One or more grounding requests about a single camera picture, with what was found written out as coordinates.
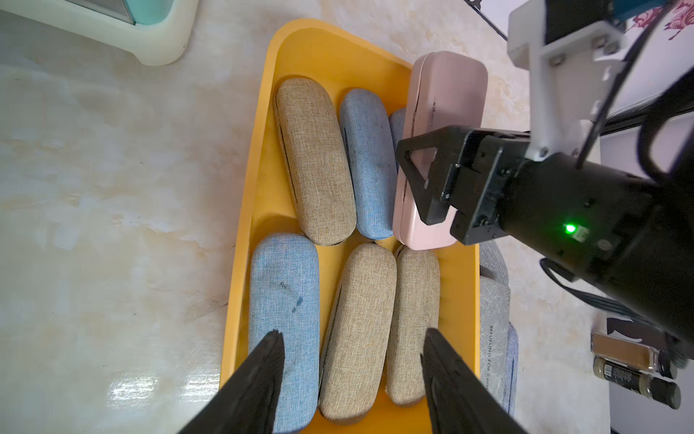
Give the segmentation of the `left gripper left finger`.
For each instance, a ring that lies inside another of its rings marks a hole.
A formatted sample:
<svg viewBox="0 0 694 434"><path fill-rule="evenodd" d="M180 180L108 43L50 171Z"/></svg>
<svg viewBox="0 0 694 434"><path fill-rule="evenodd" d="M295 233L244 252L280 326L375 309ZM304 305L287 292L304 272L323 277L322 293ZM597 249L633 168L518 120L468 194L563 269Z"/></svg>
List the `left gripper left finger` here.
<svg viewBox="0 0 694 434"><path fill-rule="evenodd" d="M182 433L273 432L285 363L283 335L267 333Z"/></svg>

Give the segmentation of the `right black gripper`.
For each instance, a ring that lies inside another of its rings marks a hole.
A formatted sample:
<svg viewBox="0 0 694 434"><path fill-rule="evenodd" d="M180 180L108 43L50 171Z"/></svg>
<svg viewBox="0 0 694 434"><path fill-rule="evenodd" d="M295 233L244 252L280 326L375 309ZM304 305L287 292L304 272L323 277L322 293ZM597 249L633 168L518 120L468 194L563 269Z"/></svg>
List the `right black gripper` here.
<svg viewBox="0 0 694 434"><path fill-rule="evenodd" d="M506 235L500 224L504 189L528 146L526 132L450 126L399 141L397 159L420 220L442 224L452 207L451 235L472 246ZM436 155L422 175L413 156L428 149Z"/></svg>

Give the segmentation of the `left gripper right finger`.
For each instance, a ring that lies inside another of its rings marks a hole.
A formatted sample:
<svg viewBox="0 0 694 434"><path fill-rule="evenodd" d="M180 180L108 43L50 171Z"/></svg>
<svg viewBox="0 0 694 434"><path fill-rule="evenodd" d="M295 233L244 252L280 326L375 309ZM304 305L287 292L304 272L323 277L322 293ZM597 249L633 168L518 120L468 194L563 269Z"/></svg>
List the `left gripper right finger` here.
<svg viewBox="0 0 694 434"><path fill-rule="evenodd" d="M524 432L438 329L427 330L420 360L434 433Z"/></svg>

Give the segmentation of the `lavender glasses case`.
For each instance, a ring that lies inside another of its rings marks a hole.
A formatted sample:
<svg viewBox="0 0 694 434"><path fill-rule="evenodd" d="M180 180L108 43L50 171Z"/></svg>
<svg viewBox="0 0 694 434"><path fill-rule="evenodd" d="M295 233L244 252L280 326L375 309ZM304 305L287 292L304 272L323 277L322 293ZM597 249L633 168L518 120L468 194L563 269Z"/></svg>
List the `lavender glasses case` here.
<svg viewBox="0 0 694 434"><path fill-rule="evenodd" d="M508 344L506 351L506 374L504 382L504 397L502 407L513 417L519 370L519 338L512 323L508 328Z"/></svg>

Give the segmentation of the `pink glasses case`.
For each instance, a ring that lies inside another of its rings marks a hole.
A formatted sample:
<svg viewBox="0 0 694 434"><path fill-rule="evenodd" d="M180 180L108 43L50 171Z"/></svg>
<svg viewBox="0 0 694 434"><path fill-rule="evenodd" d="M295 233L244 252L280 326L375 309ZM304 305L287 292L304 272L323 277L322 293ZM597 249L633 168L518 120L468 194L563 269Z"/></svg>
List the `pink glasses case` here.
<svg viewBox="0 0 694 434"><path fill-rule="evenodd" d="M455 52L432 52L417 59L410 75L402 139L448 126L479 128L488 87L486 67ZM426 225L419 218L412 191L398 175L393 232L413 251L446 248L457 242L450 234L455 209L442 224Z"/></svg>

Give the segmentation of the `tan glasses case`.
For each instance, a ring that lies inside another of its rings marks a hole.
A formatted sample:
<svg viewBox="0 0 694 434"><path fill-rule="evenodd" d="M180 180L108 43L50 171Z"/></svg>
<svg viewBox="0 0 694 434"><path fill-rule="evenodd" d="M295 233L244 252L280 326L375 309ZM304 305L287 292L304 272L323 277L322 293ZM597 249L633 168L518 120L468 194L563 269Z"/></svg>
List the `tan glasses case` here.
<svg viewBox="0 0 694 434"><path fill-rule="evenodd" d="M354 424L375 403L396 280L393 253L375 243L355 248L343 267L320 365L318 409L332 423Z"/></svg>
<svg viewBox="0 0 694 434"><path fill-rule="evenodd" d="M277 88L274 110L301 230L319 246L344 242L356 228L356 205L328 92L309 78L288 78Z"/></svg>

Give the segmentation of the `grey rectangular glasses case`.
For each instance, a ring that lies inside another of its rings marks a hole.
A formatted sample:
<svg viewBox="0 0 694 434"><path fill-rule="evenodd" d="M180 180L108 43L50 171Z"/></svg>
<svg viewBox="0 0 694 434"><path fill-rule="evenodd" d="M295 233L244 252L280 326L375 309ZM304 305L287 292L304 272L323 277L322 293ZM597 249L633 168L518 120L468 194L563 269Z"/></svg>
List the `grey rectangular glasses case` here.
<svg viewBox="0 0 694 434"><path fill-rule="evenodd" d="M481 373L489 394L504 404L511 293L507 285L481 277Z"/></svg>

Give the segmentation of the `beige glasses case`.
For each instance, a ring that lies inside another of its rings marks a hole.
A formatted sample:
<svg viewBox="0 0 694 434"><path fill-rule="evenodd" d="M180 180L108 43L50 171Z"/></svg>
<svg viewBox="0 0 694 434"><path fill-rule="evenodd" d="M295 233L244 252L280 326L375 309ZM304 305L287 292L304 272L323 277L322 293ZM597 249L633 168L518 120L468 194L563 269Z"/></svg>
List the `beige glasses case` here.
<svg viewBox="0 0 694 434"><path fill-rule="evenodd" d="M402 246L396 254L397 287L386 357L386 394L400 407L425 397L420 356L426 332L438 327L440 268L432 251Z"/></svg>

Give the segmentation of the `yellow plastic storage tray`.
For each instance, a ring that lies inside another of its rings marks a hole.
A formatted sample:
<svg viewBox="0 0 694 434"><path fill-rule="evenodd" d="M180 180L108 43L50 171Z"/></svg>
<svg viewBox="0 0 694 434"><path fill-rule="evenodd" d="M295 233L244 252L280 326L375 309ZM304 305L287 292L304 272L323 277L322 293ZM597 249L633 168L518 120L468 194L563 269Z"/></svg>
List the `yellow plastic storage tray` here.
<svg viewBox="0 0 694 434"><path fill-rule="evenodd" d="M376 93L388 111L405 107L411 65L354 34L298 19L272 38L260 85L240 209L222 351L222 380L248 353L249 271L257 244L271 233L298 233L285 154L274 115L277 86L289 77L318 82L334 104L353 88ZM480 368L479 251L455 244L437 251L441 271L439 330L473 371Z"/></svg>

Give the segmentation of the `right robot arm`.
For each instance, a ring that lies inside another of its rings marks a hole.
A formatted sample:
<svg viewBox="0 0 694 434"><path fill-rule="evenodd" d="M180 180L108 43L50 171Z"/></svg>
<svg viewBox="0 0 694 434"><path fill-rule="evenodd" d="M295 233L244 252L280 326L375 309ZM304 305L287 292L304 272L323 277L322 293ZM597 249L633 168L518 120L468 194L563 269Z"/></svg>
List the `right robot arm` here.
<svg viewBox="0 0 694 434"><path fill-rule="evenodd" d="M511 236L540 253L558 285L598 289L587 304L693 340L693 143L669 172L651 157L661 128L693 100L686 73L648 108L635 176L556 153L525 157L525 133L451 126L399 142L396 156L425 224L455 210L471 246Z"/></svg>

